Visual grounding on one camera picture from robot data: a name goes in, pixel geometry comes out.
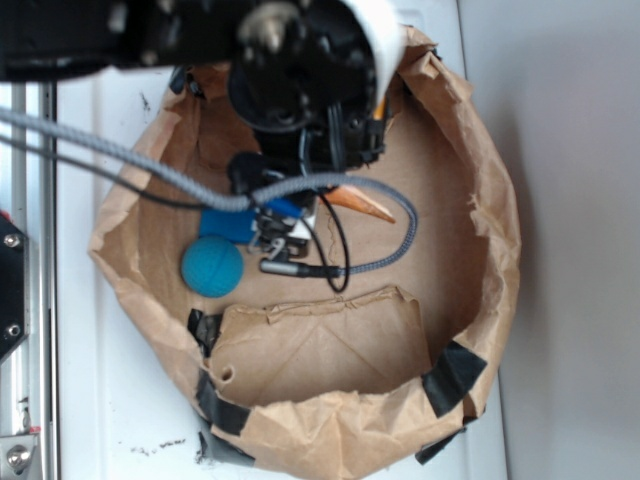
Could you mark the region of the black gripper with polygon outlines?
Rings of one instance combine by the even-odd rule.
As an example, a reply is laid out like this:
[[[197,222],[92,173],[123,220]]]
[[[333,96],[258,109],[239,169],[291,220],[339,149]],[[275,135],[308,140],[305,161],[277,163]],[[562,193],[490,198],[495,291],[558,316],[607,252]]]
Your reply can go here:
[[[248,194],[278,176],[344,173],[376,161],[388,116],[377,79],[364,59],[234,64],[229,99],[259,150],[231,160],[233,192]]]

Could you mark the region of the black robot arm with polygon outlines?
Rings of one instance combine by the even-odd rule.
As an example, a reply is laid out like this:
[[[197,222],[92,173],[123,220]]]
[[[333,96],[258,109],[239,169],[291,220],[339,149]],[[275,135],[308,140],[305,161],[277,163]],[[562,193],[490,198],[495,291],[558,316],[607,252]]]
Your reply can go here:
[[[226,62],[227,95],[258,153],[234,157],[236,193],[271,180],[343,173],[379,159],[387,89],[404,51],[385,1],[5,1],[1,77],[57,81],[172,66],[196,96],[195,68]]]

